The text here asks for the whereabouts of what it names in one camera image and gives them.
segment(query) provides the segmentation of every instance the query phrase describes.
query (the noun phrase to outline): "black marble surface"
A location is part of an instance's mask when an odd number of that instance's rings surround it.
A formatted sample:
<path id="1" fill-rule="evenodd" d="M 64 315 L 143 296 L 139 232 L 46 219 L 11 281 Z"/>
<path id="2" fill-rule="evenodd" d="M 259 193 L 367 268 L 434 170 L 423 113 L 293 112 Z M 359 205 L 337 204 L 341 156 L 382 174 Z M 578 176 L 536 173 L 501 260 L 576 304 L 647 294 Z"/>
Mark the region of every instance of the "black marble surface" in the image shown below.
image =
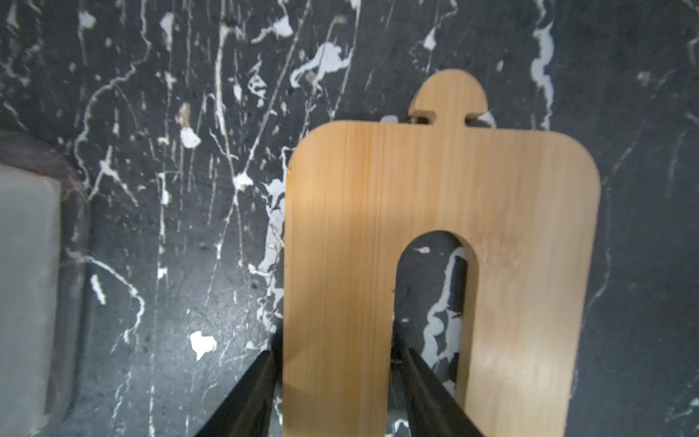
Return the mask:
<path id="1" fill-rule="evenodd" d="M 699 434 L 698 6 L 3 0 L 0 127 L 64 153 L 92 202 L 78 388 L 50 435 L 193 435 L 283 314 L 296 144 L 329 120 L 407 121 L 446 68 L 483 84 L 498 127 L 571 135 L 600 169 L 566 435 Z M 448 236 L 421 238 L 396 286 L 418 350 L 459 259 Z M 450 299 L 432 314 L 443 380 Z M 198 331 L 216 341 L 199 360 Z"/>

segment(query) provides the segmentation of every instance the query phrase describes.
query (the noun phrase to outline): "bamboo cutting board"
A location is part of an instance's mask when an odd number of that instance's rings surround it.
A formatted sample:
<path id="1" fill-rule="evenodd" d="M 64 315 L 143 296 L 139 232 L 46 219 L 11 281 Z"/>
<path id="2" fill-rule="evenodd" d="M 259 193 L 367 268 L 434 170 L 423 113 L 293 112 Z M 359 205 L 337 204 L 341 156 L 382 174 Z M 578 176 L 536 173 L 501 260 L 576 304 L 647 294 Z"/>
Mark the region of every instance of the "bamboo cutting board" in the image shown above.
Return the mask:
<path id="1" fill-rule="evenodd" d="M 560 437 L 600 196 L 553 132 L 467 127 L 480 84 L 446 70 L 411 116 L 310 132 L 287 178 L 284 436 L 384 435 L 396 266 L 419 235 L 469 255 L 456 400 L 487 437 Z"/>

